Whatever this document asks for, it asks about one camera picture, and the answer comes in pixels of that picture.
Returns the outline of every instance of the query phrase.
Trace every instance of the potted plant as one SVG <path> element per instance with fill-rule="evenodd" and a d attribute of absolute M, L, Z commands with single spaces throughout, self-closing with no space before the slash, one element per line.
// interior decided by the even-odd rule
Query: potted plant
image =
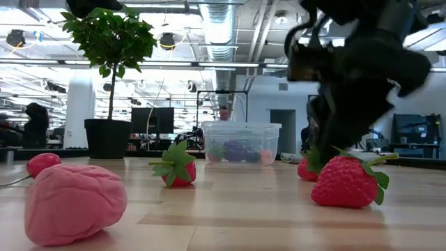
<path fill-rule="evenodd" d="M 139 21 L 139 16 L 129 8 L 124 6 L 122 11 L 124 15 L 96 8 L 83 19 L 61 13 L 66 19 L 63 30 L 71 32 L 73 42 L 80 44 L 79 50 L 84 50 L 90 68 L 99 66 L 104 78 L 111 75 L 108 118 L 85 120 L 90 158 L 124 158 L 132 124 L 112 119 L 116 77 L 122 79 L 125 68 L 141 72 L 138 63 L 151 57 L 153 47 L 157 46 L 150 33 L 152 26 Z"/>

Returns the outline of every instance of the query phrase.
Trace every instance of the black plant pot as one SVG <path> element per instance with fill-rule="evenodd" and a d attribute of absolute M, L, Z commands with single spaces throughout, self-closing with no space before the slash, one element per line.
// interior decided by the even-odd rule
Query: black plant pot
<path fill-rule="evenodd" d="M 127 121 L 86 119 L 90 158 L 122 159 L 127 149 L 132 124 Z"/>

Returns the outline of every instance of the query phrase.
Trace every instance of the tree trunk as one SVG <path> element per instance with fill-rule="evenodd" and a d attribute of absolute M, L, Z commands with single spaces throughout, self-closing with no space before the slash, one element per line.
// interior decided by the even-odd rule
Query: tree trunk
<path fill-rule="evenodd" d="M 114 97 L 114 85 L 116 83 L 116 69 L 118 68 L 118 63 L 113 64 L 113 71 L 111 76 L 111 90 L 110 90 L 110 102 L 109 102 L 109 117 L 107 119 L 113 118 L 113 97 Z"/>

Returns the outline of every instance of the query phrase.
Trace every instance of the container lid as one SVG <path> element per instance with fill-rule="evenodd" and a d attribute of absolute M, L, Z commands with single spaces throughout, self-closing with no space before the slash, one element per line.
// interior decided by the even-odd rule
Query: container lid
<path fill-rule="evenodd" d="M 282 125 L 279 123 L 239 123 L 233 121 L 204 121 L 201 123 L 203 130 L 206 128 L 258 128 L 258 129 L 280 129 Z"/>

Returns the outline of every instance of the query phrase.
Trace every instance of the small tree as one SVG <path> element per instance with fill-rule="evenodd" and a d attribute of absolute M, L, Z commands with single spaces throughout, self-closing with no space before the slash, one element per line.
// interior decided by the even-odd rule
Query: small tree
<path fill-rule="evenodd" d="M 71 13 L 62 12 L 66 23 L 63 30 L 72 32 L 73 42 L 80 44 L 84 57 L 90 61 L 90 68 L 100 66 L 102 77 L 111 74 L 109 116 L 112 119 L 113 97 L 116 77 L 123 78 L 125 67 L 141 72 L 138 63 L 144 57 L 151 57 L 156 39 L 150 30 L 153 28 L 145 21 L 139 21 L 129 8 L 125 7 L 124 17 L 109 10 L 96 8 L 84 19 L 78 19 Z"/>

